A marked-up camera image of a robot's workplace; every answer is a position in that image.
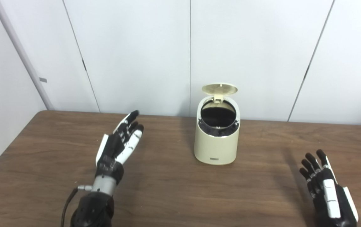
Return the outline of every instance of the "robotic hand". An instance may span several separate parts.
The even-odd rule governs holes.
[[[317,150],[322,167],[317,159],[307,153],[302,160],[305,167],[300,173],[307,181],[308,190],[316,210],[319,227],[356,227],[358,213],[347,187],[338,184],[328,157]]]
[[[114,214],[113,192],[123,177],[123,164],[133,153],[144,127],[133,122],[139,111],[128,114],[110,135],[104,135],[96,157],[97,171],[94,184],[80,185],[73,190],[65,204],[61,227],[64,226],[65,210],[75,193],[81,189],[90,193],[81,198],[71,217],[71,227],[111,227]]]

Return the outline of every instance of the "trash can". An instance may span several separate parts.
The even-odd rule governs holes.
[[[229,164],[237,156],[241,117],[237,103],[226,96],[238,89],[231,84],[216,83],[203,86],[202,91],[210,96],[198,106],[195,156],[207,164]]]

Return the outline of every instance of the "open lid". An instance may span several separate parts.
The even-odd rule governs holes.
[[[232,84],[215,83],[203,86],[202,91],[208,95],[214,95],[214,102],[222,102],[224,95],[232,95],[236,93],[238,89]]]

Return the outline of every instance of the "wooden table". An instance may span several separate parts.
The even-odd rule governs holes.
[[[102,135],[123,116],[38,113],[0,157],[0,226],[59,226],[72,188],[93,182]],[[349,187],[361,226],[359,125],[244,120],[235,162],[210,166],[193,155],[194,118],[138,121],[145,132],[115,192],[114,226],[314,226],[298,169],[305,153],[319,148]],[[84,194],[71,202],[66,219]]]

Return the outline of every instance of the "black cable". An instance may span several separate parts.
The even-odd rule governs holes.
[[[67,210],[68,204],[74,198],[75,194],[77,194],[78,188],[74,188],[71,194],[68,196],[67,201],[65,202],[64,208],[62,209],[61,215],[61,224],[60,227],[64,227],[64,218],[65,218],[65,211]]]

